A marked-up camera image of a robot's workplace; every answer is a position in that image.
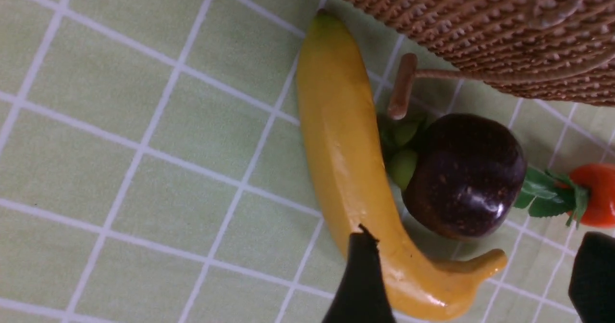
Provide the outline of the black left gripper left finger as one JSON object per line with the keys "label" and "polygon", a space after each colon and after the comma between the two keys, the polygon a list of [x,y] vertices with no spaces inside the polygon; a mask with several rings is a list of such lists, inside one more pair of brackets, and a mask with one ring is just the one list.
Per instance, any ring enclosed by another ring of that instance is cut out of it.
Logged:
{"label": "black left gripper left finger", "polygon": [[367,227],[349,236],[344,275],[324,323],[395,323],[384,286],[379,240]]}

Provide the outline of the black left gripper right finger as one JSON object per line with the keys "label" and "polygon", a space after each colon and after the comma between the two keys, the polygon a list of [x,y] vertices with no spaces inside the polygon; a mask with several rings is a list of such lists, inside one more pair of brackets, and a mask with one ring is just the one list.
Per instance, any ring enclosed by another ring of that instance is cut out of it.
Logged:
{"label": "black left gripper right finger", "polygon": [[615,240],[584,235],[573,264],[568,296],[582,323],[615,321]]}

